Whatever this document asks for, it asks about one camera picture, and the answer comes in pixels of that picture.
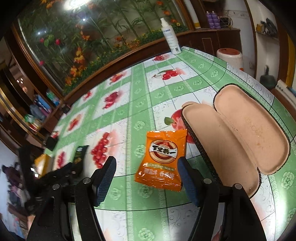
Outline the yellow white storage box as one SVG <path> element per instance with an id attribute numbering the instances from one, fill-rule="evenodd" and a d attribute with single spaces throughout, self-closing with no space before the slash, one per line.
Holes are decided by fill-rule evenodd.
<path id="1" fill-rule="evenodd" d="M 34 165 L 40 177 L 52 171 L 53 162 L 54 159 L 47 154 L 42 154 L 34 160 Z"/>

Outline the open beige glasses case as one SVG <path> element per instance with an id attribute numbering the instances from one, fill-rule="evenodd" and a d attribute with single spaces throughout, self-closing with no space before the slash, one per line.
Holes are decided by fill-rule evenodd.
<path id="1" fill-rule="evenodd" d="M 263 174 L 274 174 L 290 156 L 280 124 L 236 84 L 222 87 L 212 105 L 184 103 L 181 118 L 215 180 L 241 184 L 248 197 L 259 189 Z"/>

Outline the dark green kettle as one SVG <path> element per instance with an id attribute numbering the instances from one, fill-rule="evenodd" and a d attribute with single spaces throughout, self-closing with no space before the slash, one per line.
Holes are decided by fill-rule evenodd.
<path id="1" fill-rule="evenodd" d="M 261 75 L 259 82 L 268 90 L 272 90 L 276 87 L 277 81 L 274 76 L 269 75 L 269 66 L 265 66 L 264 75 Z"/>

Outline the black container on table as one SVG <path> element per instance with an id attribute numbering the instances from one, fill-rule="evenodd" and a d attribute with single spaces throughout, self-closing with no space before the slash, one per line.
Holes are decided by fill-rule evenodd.
<path id="1" fill-rule="evenodd" d="M 55 149 L 55 146 L 59 139 L 59 132 L 53 131 L 48 137 L 46 137 L 44 142 L 44 147 L 47 148 L 50 151 L 53 151 Z"/>

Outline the dark green cracker packet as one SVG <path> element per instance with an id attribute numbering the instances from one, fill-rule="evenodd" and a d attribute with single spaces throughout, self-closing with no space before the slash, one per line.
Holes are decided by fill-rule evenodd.
<path id="1" fill-rule="evenodd" d="M 74 155 L 73 164 L 83 164 L 85 155 L 87 153 L 88 145 L 78 146 Z"/>

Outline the purple bottles on shelf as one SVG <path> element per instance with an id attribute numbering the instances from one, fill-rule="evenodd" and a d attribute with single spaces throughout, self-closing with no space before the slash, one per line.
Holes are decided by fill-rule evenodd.
<path id="1" fill-rule="evenodd" d="M 210 29 L 221 29 L 220 19 L 214 11 L 212 12 L 207 11 L 206 16 L 207 16 Z"/>

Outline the blue bottle on shelf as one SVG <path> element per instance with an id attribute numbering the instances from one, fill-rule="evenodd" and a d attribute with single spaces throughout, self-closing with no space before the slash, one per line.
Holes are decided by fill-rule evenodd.
<path id="1" fill-rule="evenodd" d="M 48 113 L 52 111 L 51 107 L 45 100 L 43 100 L 43 98 L 40 95 L 37 95 L 37 100 L 47 110 Z"/>

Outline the orange sunflower seed packet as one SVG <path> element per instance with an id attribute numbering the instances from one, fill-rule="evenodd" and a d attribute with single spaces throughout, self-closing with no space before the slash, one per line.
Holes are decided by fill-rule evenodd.
<path id="1" fill-rule="evenodd" d="M 178 159 L 186 154 L 186 142 L 186 129 L 147 132 L 145 155 L 135 174 L 135 182 L 180 192 Z"/>

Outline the white spray bottle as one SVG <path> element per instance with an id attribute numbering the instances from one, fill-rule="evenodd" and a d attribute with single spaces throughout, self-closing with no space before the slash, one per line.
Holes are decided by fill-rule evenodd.
<path id="1" fill-rule="evenodd" d="M 173 27 L 169 25 L 164 18 L 161 18 L 161 30 L 168 43 L 171 53 L 174 55 L 180 54 L 182 52 L 177 36 L 173 30 Z"/>

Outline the white red stool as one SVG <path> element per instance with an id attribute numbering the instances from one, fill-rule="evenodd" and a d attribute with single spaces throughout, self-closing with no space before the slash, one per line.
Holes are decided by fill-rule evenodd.
<path id="1" fill-rule="evenodd" d="M 221 48 L 217 50 L 217 57 L 228 62 L 233 67 L 244 70 L 243 55 L 240 51 L 233 48 Z"/>

